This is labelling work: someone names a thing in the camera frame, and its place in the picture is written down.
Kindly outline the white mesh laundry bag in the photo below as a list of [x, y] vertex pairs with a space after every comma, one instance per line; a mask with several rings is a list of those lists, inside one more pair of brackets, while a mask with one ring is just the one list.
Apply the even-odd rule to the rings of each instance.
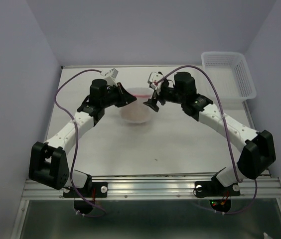
[[150, 88], [128, 88], [127, 91], [136, 97], [136, 101], [120, 109], [121, 118], [128, 123], [145, 123], [151, 120], [151, 109], [144, 105], [152, 97], [153, 90]]

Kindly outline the beige bra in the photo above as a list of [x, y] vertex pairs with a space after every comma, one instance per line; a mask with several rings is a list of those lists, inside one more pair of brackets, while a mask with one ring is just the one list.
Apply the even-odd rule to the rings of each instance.
[[149, 118], [149, 112], [146, 106], [132, 105], [123, 107], [120, 110], [120, 115], [125, 120], [144, 121]]

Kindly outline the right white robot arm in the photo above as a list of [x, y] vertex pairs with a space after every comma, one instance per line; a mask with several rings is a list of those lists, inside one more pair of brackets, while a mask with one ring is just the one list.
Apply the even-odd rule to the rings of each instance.
[[153, 95], [145, 102], [146, 106], [158, 112], [157, 103], [179, 104], [186, 115], [215, 130], [240, 152], [239, 159], [232, 161], [233, 166], [225, 167], [212, 177], [210, 188], [213, 193], [222, 194], [234, 183], [256, 179], [275, 162], [272, 134], [267, 130], [256, 131], [222, 113], [211, 99], [197, 93], [195, 79], [190, 73], [176, 73], [173, 87], [156, 72], [150, 74], [147, 82]]

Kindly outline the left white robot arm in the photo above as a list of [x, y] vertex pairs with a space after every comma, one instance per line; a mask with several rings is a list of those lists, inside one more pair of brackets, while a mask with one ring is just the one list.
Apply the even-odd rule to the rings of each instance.
[[78, 150], [79, 139], [100, 121], [106, 108], [124, 107], [136, 100], [121, 83], [109, 85], [104, 79], [93, 80], [89, 95], [71, 120], [52, 138], [32, 146], [29, 178], [56, 190], [70, 187], [80, 196], [92, 196], [97, 192], [92, 177], [85, 173], [76, 176], [67, 154], [71, 149]]

